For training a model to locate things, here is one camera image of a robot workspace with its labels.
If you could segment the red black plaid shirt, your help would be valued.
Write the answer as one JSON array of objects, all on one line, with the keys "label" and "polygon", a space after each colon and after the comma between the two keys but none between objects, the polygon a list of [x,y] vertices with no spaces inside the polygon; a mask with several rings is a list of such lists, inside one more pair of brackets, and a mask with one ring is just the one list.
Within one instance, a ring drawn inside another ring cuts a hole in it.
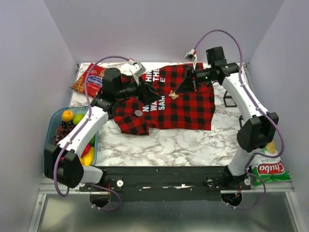
[{"label": "red black plaid shirt", "polygon": [[[179,93],[175,100],[169,97],[170,91],[176,90],[191,66],[191,63],[168,65],[143,74],[142,79],[156,89],[161,99],[150,105],[143,105],[136,98],[120,103],[112,119],[121,132],[149,135],[150,128],[210,131],[215,112],[212,86],[202,85],[196,92]],[[136,110],[141,110],[143,115],[136,116]]]}]

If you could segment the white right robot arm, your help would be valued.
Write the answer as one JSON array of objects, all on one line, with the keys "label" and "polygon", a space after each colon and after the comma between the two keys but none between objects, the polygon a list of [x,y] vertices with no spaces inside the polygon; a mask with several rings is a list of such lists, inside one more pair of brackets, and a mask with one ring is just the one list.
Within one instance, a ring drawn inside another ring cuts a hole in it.
[{"label": "white right robot arm", "polygon": [[223,186],[234,189],[245,178],[256,152],[273,140],[279,117],[254,96],[243,78],[242,65],[228,63],[221,46],[206,50],[206,56],[210,67],[198,71],[188,68],[175,93],[196,92],[203,84],[217,81],[234,100],[243,125],[237,133],[239,148],[222,177]]}]

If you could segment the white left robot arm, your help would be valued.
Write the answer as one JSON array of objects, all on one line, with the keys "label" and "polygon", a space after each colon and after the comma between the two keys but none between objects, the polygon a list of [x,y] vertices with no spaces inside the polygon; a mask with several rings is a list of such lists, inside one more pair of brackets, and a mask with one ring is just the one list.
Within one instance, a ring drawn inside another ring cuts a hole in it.
[{"label": "white left robot arm", "polygon": [[74,188],[80,183],[90,185],[97,191],[107,185],[107,172],[93,165],[83,166],[80,162],[82,153],[96,132],[111,119],[121,100],[136,97],[144,105],[161,99],[155,89],[147,84],[142,75],[144,67],[137,64],[130,68],[131,82],[124,84],[125,74],[117,68],[108,68],[102,78],[102,87],[91,101],[88,111],[77,126],[56,145],[48,144],[44,151],[45,176],[54,184],[61,183]]}]

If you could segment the gold leaf brooch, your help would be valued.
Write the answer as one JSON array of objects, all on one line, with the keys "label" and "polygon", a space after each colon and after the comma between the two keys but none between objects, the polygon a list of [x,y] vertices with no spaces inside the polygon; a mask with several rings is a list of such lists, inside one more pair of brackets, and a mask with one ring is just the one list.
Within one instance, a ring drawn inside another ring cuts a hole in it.
[{"label": "gold leaf brooch", "polygon": [[175,100],[175,99],[179,98],[179,95],[176,94],[173,90],[171,90],[170,93],[169,93],[169,97],[170,97],[172,100]]}]

